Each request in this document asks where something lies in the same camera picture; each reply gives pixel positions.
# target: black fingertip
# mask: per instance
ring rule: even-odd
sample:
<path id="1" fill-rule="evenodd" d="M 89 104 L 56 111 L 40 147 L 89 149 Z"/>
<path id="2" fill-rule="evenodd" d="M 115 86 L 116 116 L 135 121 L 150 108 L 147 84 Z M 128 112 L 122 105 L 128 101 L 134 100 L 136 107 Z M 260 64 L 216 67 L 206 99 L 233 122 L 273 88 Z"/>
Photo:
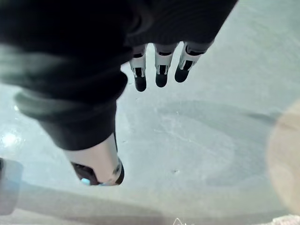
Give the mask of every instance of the black fingertip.
<path id="1" fill-rule="evenodd" d="M 160 88 L 164 87 L 167 84 L 168 75 L 165 74 L 156 74 L 156 85 Z"/>
<path id="2" fill-rule="evenodd" d="M 146 90 L 146 77 L 135 77 L 135 87 L 140 92 Z"/>
<path id="3" fill-rule="evenodd" d="M 180 69 L 179 67 L 177 67 L 177 70 L 175 73 L 175 80 L 178 83 L 184 82 L 188 77 L 188 73 L 189 73 L 188 70 L 183 70 L 183 69 Z"/>
<path id="4" fill-rule="evenodd" d="M 125 172 L 124 172 L 124 167 L 122 165 L 121 174 L 120 174 L 119 178 L 116 180 L 117 185 L 120 185 L 123 182 L 124 176 L 125 176 Z"/>

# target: dark object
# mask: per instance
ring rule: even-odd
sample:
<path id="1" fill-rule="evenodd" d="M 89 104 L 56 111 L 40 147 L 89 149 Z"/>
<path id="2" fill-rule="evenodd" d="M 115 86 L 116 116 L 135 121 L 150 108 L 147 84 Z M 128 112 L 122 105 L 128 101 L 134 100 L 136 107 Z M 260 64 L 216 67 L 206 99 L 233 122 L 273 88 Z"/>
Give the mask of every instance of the dark object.
<path id="1" fill-rule="evenodd" d="M 132 48 L 150 42 L 188 41 L 206 46 L 205 52 L 236 1 L 5 1 L 0 4 L 0 44 L 9 57 L 1 63 L 0 81 L 22 88 L 16 96 L 20 112 L 38 120 L 72 163 L 106 179 L 98 182 L 119 184 L 124 170 L 118 170 L 120 177 L 110 176 L 121 165 L 112 136 L 116 101 L 127 83 L 121 64 L 132 59 Z M 191 57 L 187 52 L 181 66 Z M 185 80 L 186 73 L 179 71 L 176 80 Z M 157 85 L 165 86 L 167 76 L 158 75 Z M 137 76 L 135 85 L 145 90 L 145 76 Z"/>
<path id="2" fill-rule="evenodd" d="M 175 72 L 175 80 L 178 83 L 184 82 L 188 77 L 188 73 L 189 73 L 188 70 L 180 69 L 179 67 L 177 67 Z"/>

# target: black sleeve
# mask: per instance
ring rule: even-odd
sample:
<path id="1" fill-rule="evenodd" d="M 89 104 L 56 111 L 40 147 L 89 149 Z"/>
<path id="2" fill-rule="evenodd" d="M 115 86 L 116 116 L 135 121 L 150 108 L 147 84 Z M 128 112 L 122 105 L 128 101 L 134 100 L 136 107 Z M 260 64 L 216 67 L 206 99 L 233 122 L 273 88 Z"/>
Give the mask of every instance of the black sleeve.
<path id="1" fill-rule="evenodd" d="M 0 81 L 61 148 L 79 150 L 115 130 L 131 59 L 133 14 L 124 0 L 8 0 L 0 4 Z"/>

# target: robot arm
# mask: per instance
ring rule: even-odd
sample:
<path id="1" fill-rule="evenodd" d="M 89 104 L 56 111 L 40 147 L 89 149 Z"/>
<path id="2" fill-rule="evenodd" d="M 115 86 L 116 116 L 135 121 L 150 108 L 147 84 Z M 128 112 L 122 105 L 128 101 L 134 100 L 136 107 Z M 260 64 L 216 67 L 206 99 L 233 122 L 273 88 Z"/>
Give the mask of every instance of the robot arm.
<path id="1" fill-rule="evenodd" d="M 19 110 L 36 119 L 64 150 L 80 179 L 118 185 L 124 168 L 117 156 L 116 101 L 127 83 L 121 64 L 132 59 L 136 87 L 145 90 L 145 48 L 156 43 L 156 83 L 163 87 L 177 43 L 189 40 L 175 75 L 184 81 L 235 2 L 4 1 L 0 81 L 22 88 L 15 98 Z M 199 15 L 199 24 L 189 18 L 193 15 Z M 177 29 L 164 26 L 173 19 Z M 195 27 L 203 33 L 194 32 Z"/>
<path id="2" fill-rule="evenodd" d="M 116 185 L 124 177 L 116 100 L 127 83 L 120 66 L 132 58 L 125 35 L 138 29 L 137 21 L 123 0 L 0 5 L 0 81 L 22 88 L 19 110 L 39 122 L 92 185 Z"/>

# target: gray floor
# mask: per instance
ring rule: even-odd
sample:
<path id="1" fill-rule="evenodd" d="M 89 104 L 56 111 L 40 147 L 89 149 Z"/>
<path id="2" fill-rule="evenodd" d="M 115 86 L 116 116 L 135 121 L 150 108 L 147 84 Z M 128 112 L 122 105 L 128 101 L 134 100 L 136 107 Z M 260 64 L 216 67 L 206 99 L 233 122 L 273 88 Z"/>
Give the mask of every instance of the gray floor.
<path id="1" fill-rule="evenodd" d="M 293 119 L 300 115 L 293 110 L 299 11 L 299 0 L 241 0 L 184 83 L 173 78 L 182 44 L 163 89 L 155 85 L 153 45 L 145 92 L 135 90 L 124 65 L 129 84 L 117 137 L 126 177 L 119 187 L 79 182 L 49 137 L 17 111 L 16 89 L 0 86 L 0 156 L 7 160 L 0 224 L 172 225 L 180 218 L 245 225 L 300 212 L 282 191 L 297 190 L 299 170 L 287 166 L 295 156 L 286 146 L 294 144 L 277 136 L 287 109 Z M 297 137 L 299 127 L 286 136 Z M 283 156 L 285 173 L 274 172 Z"/>

